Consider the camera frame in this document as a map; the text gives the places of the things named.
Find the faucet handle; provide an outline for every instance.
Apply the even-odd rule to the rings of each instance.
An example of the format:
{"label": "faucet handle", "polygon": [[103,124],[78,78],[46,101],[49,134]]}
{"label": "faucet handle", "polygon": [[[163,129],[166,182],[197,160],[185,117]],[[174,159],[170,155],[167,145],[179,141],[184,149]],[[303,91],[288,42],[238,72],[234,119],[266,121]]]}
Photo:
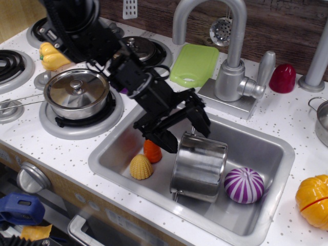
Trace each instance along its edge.
{"label": "faucet handle", "polygon": [[262,57],[258,68],[256,83],[258,86],[266,86],[269,83],[275,66],[276,53],[273,51],[267,51]]}
{"label": "faucet handle", "polygon": [[261,99],[264,95],[267,84],[270,81],[273,70],[276,65],[276,53],[267,51],[259,65],[257,82],[245,77],[237,88],[237,92],[242,96],[252,96],[255,99]]}

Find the faucet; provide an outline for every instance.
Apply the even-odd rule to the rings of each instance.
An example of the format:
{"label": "faucet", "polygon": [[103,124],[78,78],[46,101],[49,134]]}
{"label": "faucet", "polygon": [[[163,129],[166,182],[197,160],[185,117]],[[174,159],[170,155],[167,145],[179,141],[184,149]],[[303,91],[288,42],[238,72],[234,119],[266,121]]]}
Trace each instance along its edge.
{"label": "faucet", "polygon": [[[187,19],[190,12],[208,0],[181,0],[173,17],[172,41],[182,45],[186,40]],[[222,101],[237,101],[242,96],[260,99],[264,95],[276,63],[276,54],[267,51],[263,56],[257,82],[245,76],[245,65],[240,60],[246,28],[247,10],[243,0],[218,0],[230,7],[233,21],[228,49],[228,58],[222,63],[215,81],[214,94]]]}

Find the purple striped toy onion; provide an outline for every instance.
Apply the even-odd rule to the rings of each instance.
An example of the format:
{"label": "purple striped toy onion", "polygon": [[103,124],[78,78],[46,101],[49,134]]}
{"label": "purple striped toy onion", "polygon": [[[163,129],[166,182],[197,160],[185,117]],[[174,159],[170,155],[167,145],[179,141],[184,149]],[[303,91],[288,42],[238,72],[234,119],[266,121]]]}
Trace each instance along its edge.
{"label": "purple striped toy onion", "polygon": [[264,192],[260,175],[250,168],[231,170],[224,179],[224,189],[235,202],[248,204],[256,202]]}

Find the cooking pan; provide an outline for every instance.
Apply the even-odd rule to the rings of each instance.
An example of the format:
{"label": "cooking pan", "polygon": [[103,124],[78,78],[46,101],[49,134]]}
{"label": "cooking pan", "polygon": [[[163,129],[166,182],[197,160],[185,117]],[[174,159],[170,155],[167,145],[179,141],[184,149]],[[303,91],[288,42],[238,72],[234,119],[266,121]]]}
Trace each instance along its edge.
{"label": "cooking pan", "polygon": [[[44,88],[45,100],[52,110],[65,119],[77,120],[89,118],[101,111],[106,103],[109,93],[109,83],[103,75],[89,69],[72,69],[57,74],[49,80]],[[0,110],[20,107],[22,104]]]}
{"label": "cooking pan", "polygon": [[[311,101],[315,99],[321,99],[324,102],[318,107],[318,109],[315,109],[313,106],[311,106]],[[318,138],[326,145],[328,146],[328,101],[327,99],[324,99],[322,97],[314,97],[309,100],[308,105],[317,112],[317,121],[315,125],[315,132],[318,136]]]}
{"label": "cooking pan", "polygon": [[171,178],[170,191],[207,202],[215,202],[226,166],[226,143],[184,133]]}

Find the yellow toy pepper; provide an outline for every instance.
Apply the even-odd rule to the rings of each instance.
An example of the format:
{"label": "yellow toy pepper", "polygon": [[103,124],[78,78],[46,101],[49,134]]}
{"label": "yellow toy pepper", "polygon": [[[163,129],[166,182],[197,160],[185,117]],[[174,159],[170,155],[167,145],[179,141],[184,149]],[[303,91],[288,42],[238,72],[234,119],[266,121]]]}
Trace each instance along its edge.
{"label": "yellow toy pepper", "polygon": [[71,63],[51,43],[42,43],[39,52],[41,63],[46,70],[54,71],[65,64]]}
{"label": "yellow toy pepper", "polygon": [[328,175],[304,180],[295,198],[301,215],[309,224],[328,230]]}

